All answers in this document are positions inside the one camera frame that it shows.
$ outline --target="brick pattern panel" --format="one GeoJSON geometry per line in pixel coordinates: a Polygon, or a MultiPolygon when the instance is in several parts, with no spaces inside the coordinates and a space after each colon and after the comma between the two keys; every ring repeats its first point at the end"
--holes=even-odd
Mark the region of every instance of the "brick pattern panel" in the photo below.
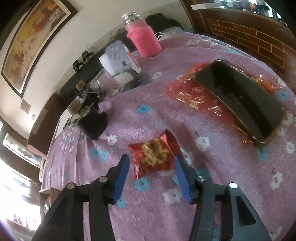
{"type": "Polygon", "coordinates": [[[263,61],[285,81],[296,80],[296,51],[286,44],[246,26],[214,19],[208,22],[218,39],[263,61]]]}

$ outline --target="wall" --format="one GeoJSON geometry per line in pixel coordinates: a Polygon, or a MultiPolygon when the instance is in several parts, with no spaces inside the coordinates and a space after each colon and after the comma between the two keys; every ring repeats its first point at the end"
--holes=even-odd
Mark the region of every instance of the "wall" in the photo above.
{"type": "MultiPolygon", "coordinates": [[[[134,9],[145,13],[160,9],[165,16],[174,18],[184,27],[190,27],[188,17],[178,0],[69,0],[78,13],[57,33],[50,42],[30,77],[24,99],[31,105],[27,115],[20,109],[21,99],[0,76],[0,116],[18,133],[28,138],[34,124],[32,114],[38,115],[54,87],[81,53],[110,30],[122,23],[121,15],[134,9]],[[178,4],[169,12],[170,5],[178,4]]],[[[3,65],[9,43],[17,29],[14,28],[0,50],[0,66],[3,65]]]]}

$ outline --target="window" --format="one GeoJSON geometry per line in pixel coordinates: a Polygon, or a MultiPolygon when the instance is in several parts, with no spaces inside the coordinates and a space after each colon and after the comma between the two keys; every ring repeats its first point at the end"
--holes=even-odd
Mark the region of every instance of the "window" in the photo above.
{"type": "Polygon", "coordinates": [[[32,181],[0,160],[0,213],[23,227],[36,230],[40,208],[24,200],[30,197],[32,181]]]}
{"type": "Polygon", "coordinates": [[[3,145],[25,161],[31,163],[36,167],[40,167],[42,158],[40,156],[34,155],[26,147],[12,138],[9,134],[6,134],[3,140],[3,145]]]}

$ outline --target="bed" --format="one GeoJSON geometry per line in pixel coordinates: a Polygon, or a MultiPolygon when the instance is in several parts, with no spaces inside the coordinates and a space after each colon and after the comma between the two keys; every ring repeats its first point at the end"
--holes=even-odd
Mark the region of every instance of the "bed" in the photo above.
{"type": "MultiPolygon", "coordinates": [[[[155,57],[144,59],[137,51],[133,53],[148,84],[99,103],[108,116],[108,126],[98,140],[90,140],[75,126],[53,139],[42,189],[62,190],[69,182],[90,183],[116,166],[122,154],[131,156],[127,145],[151,140],[168,129],[189,165],[208,170],[214,183],[237,183],[271,239],[282,240],[296,218],[296,191],[292,188],[296,182],[295,95],[263,62],[216,39],[182,33],[160,43],[163,50],[155,57]],[[287,115],[263,148],[243,142],[245,135],[232,126],[165,92],[197,63],[219,58],[275,87],[275,98],[287,115]]],[[[195,206],[182,198],[172,171],[150,173],[135,181],[131,165],[122,197],[109,211],[117,241],[185,241],[195,206]]],[[[87,203],[84,216],[85,239],[90,240],[87,203]]]]}

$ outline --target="picture frame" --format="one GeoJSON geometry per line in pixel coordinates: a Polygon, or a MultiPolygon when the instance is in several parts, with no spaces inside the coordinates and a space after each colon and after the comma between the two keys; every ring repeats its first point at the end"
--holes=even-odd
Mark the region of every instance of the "picture frame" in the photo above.
{"type": "Polygon", "coordinates": [[[23,98],[42,53],[58,31],[77,13],[67,0],[40,0],[18,27],[6,53],[1,75],[23,98]]]}

